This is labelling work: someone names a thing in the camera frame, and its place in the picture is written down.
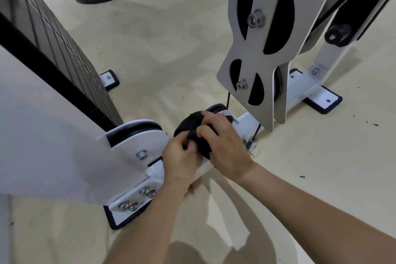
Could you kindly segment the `white floor pulley housing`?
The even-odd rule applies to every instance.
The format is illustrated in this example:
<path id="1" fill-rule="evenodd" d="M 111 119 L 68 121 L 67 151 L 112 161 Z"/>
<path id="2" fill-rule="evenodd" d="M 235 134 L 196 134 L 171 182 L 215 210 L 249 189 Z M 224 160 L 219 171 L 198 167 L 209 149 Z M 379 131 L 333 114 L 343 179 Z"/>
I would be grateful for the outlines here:
<path id="1" fill-rule="evenodd" d="M 111 211 L 120 211 L 118 205 L 127 200 L 130 204 L 138 202 L 139 205 L 151 200 L 139 194 L 142 187 L 149 186 L 150 190 L 155 189 L 156 193 L 158 192 L 164 181 L 160 158 L 168 140 L 168 135 L 163 130 L 146 131 L 128 138 L 115 147 L 110 146 L 115 155 L 126 162 L 129 173 L 122 174 L 126 176 L 126 184 L 122 185 L 121 190 L 108 202 Z M 141 150 L 147 150 L 148 158 L 145 161 L 136 158 L 136 153 Z"/>

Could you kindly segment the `small black pulley wheel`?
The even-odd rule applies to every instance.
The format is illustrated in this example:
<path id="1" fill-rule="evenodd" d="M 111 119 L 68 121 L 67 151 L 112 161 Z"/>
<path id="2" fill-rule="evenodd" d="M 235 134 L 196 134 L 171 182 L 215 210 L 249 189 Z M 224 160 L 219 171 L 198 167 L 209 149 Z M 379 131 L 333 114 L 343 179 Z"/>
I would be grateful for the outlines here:
<path id="1" fill-rule="evenodd" d="M 233 60 L 230 64 L 230 80 L 235 89 L 238 90 L 237 83 L 239 82 L 240 70 L 242 66 L 242 60 Z M 283 89 L 283 80 L 281 75 L 280 67 L 277 67 L 274 72 L 274 101 L 277 101 Z M 249 96 L 248 104 L 252 106 L 259 106 L 265 97 L 265 91 L 263 82 L 258 74 L 255 75 L 254 83 Z"/>

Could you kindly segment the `white weight stack shroud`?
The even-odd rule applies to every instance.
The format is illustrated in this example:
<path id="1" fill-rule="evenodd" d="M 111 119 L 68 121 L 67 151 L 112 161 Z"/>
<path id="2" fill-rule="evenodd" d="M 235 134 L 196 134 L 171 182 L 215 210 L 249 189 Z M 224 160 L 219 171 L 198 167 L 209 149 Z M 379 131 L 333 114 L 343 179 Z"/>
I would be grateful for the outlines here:
<path id="1" fill-rule="evenodd" d="M 104 205 L 131 184 L 103 130 L 0 46 L 0 193 Z"/>

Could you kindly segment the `person's right forearm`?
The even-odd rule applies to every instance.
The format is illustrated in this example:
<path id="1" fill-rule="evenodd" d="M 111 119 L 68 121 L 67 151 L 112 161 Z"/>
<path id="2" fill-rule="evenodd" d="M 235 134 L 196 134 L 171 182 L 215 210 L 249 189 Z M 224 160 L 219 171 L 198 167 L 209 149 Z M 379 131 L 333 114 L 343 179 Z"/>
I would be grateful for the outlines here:
<path id="1" fill-rule="evenodd" d="M 250 160 L 235 182 L 260 201 L 316 264 L 396 264 L 396 238 Z"/>

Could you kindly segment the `white hanging pulley bracket plate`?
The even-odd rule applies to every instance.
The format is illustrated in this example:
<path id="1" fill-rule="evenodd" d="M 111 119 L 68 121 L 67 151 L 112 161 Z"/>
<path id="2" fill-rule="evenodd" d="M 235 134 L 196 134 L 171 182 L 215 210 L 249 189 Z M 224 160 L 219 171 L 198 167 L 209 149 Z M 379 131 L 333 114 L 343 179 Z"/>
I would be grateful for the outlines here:
<path id="1" fill-rule="evenodd" d="M 275 69 L 283 64 L 289 67 L 289 62 L 300 52 L 308 34 L 319 16 L 326 0 L 294 0 L 295 21 L 290 38 L 285 46 L 275 54 L 265 55 L 263 49 L 269 33 L 270 25 L 275 13 L 278 0 L 253 0 L 252 9 L 261 9 L 266 14 L 265 25 L 262 28 L 250 29 L 246 39 L 241 35 L 237 19 L 237 0 L 228 2 L 228 18 L 232 30 L 232 45 L 225 57 L 218 73 L 217 80 L 245 109 L 269 132 L 273 131 L 274 120 L 285 123 L 287 76 L 284 77 L 283 95 L 280 105 L 277 105 L 274 115 L 273 83 Z M 245 79 L 248 89 L 235 91 L 229 75 L 230 64 L 233 60 L 241 59 L 239 81 Z M 258 74 L 263 82 L 265 97 L 259 106 L 248 104 L 255 75 Z"/>

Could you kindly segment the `black cloth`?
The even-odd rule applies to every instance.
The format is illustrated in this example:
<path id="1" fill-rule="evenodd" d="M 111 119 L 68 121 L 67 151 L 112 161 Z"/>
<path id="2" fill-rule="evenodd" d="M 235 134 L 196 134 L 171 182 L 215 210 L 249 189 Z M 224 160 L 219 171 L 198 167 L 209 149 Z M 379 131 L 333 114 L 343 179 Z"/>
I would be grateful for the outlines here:
<path id="1" fill-rule="evenodd" d="M 209 143 L 203 137 L 198 137 L 196 134 L 196 129 L 202 125 L 202 121 L 204 119 L 202 112 L 203 111 L 194 112 L 185 118 L 176 128 L 173 136 L 176 137 L 182 132 L 188 132 L 187 142 L 194 141 L 200 155 L 210 160 L 210 153 L 212 150 Z"/>

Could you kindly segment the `white machine base frame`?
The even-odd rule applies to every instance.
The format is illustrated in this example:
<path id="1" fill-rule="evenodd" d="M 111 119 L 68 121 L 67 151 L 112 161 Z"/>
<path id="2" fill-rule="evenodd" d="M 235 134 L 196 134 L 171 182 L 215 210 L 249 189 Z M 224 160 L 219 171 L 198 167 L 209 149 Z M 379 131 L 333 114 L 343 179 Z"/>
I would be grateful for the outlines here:
<path id="1" fill-rule="evenodd" d="M 297 68 L 289 71 L 287 114 L 299 104 L 304 103 L 303 100 L 317 91 L 319 86 L 323 86 L 323 83 L 333 73 L 353 44 L 354 41 L 347 46 L 338 47 L 325 42 L 313 63 L 305 72 L 301 72 Z M 235 117 L 234 125 L 244 140 L 248 151 L 255 156 L 258 152 L 256 148 L 257 134 L 262 132 L 264 127 L 261 126 L 258 129 L 259 122 L 249 113 Z"/>

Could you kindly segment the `person's left hand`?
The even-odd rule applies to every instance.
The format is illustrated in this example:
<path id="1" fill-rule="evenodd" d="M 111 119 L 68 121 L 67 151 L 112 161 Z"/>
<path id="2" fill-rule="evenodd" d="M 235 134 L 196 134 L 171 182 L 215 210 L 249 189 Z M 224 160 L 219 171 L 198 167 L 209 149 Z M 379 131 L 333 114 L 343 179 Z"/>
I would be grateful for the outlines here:
<path id="1" fill-rule="evenodd" d="M 202 163 L 201 158 L 189 156 L 177 156 L 173 152 L 173 138 L 169 140 L 164 151 L 162 152 L 163 168 L 164 168 L 164 183 L 177 185 L 184 190 L 195 179 L 196 171 Z"/>

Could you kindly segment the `black weight plate stack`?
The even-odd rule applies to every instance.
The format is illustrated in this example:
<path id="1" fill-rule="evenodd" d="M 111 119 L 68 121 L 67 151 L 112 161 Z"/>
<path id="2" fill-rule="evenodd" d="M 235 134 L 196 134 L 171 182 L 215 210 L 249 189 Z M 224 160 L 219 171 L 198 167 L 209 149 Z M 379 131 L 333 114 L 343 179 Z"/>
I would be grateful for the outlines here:
<path id="1" fill-rule="evenodd" d="M 123 124 L 93 64 L 44 0 L 0 0 L 0 46 L 104 131 Z"/>

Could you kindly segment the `black rubber foot pad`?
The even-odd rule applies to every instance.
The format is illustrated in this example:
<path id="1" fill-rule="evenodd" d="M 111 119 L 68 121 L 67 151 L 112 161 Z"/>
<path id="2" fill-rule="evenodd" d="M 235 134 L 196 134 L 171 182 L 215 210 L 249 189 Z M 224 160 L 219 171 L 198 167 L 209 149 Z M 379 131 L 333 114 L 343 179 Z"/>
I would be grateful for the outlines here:
<path id="1" fill-rule="evenodd" d="M 303 100 L 306 105 L 322 115 L 327 115 L 330 113 L 337 106 L 339 106 L 342 101 L 342 96 L 337 95 L 322 85 L 318 87 L 317 91 L 307 96 Z"/>
<path id="2" fill-rule="evenodd" d="M 124 211 L 111 211 L 108 206 L 103 206 L 108 224 L 112 230 L 120 230 L 128 225 L 132 220 L 139 217 L 146 208 L 150 205 L 151 200 L 139 206 L 135 212 Z"/>
<path id="3" fill-rule="evenodd" d="M 108 70 L 99 75 L 101 83 L 106 91 L 110 91 L 120 85 L 120 81 L 114 71 Z"/>

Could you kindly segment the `large black pulley wheel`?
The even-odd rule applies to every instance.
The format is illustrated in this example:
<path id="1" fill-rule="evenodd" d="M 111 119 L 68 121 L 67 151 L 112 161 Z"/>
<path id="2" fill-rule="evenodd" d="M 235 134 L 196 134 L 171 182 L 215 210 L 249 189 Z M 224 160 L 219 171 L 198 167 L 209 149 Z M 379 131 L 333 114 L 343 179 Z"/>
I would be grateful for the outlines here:
<path id="1" fill-rule="evenodd" d="M 248 33 L 248 16 L 252 13 L 253 0 L 237 0 L 237 19 L 244 39 Z M 265 55 L 280 51 L 290 38 L 295 21 L 294 0 L 278 0 L 269 33 L 263 49 Z"/>

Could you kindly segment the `large silver axle bolt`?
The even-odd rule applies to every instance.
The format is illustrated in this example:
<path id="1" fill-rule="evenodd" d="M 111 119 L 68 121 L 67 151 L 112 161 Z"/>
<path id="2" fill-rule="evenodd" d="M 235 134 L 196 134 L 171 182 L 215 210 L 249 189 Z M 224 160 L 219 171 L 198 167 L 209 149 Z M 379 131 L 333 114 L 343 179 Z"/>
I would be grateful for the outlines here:
<path id="1" fill-rule="evenodd" d="M 247 25 L 252 29 L 262 28 L 265 25 L 265 19 L 266 19 L 265 12 L 258 8 L 254 12 L 248 15 Z"/>

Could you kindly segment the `black floor pulley wheel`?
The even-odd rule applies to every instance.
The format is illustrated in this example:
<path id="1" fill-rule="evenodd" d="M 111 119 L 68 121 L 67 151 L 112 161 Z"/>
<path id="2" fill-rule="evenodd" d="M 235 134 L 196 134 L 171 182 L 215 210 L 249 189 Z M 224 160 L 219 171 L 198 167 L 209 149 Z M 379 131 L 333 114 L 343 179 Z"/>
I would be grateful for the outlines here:
<path id="1" fill-rule="evenodd" d="M 128 138 L 146 131 L 162 131 L 162 127 L 151 120 L 131 121 L 112 129 L 106 133 L 106 137 L 110 146 L 115 147 Z"/>

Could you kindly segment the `person's right hand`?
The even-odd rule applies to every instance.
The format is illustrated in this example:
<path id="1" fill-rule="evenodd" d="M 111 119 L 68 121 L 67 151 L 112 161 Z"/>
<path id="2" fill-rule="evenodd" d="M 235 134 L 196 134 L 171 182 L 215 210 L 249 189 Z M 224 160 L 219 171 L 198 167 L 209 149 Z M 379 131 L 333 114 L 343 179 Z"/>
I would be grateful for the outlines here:
<path id="1" fill-rule="evenodd" d="M 210 145 L 210 162 L 223 176 L 240 183 L 257 164 L 226 116 L 209 111 L 203 111 L 202 115 L 202 125 L 209 125 L 218 135 L 218 143 Z"/>

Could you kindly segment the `person's left forearm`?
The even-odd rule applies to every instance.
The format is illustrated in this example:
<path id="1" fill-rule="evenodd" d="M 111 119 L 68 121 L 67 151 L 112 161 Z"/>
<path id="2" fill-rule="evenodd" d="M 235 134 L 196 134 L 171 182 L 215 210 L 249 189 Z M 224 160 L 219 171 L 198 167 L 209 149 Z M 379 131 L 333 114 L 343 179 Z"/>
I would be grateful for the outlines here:
<path id="1" fill-rule="evenodd" d="M 165 177 L 149 207 L 116 239 L 103 264 L 164 264 L 176 216 L 192 179 Z"/>

